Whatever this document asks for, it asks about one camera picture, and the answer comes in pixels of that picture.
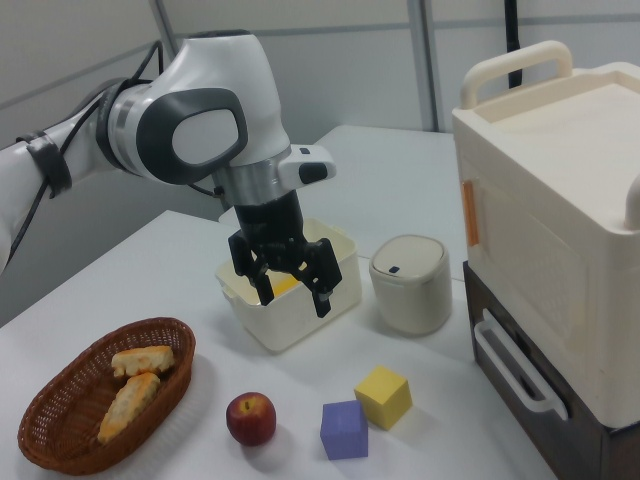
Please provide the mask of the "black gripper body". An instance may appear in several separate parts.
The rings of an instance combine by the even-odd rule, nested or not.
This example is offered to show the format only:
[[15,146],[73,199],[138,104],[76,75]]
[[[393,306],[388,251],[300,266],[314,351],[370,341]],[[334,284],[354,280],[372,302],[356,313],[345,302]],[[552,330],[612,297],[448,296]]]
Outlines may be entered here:
[[261,205],[236,207],[242,232],[253,257],[260,256],[273,271],[294,274],[300,247],[306,240],[303,216],[295,191]]

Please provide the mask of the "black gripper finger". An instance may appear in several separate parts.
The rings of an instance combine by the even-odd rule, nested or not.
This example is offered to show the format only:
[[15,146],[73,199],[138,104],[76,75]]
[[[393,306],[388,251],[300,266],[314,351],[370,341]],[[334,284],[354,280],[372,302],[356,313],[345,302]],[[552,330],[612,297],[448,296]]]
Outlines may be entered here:
[[260,303],[268,305],[274,299],[274,293],[267,275],[267,264],[260,256],[253,257],[249,242],[242,232],[236,232],[229,238],[229,248],[235,273],[246,277],[256,290]]
[[342,281],[338,260],[329,239],[303,243],[294,277],[310,291],[317,317],[326,317],[331,311],[330,297]]

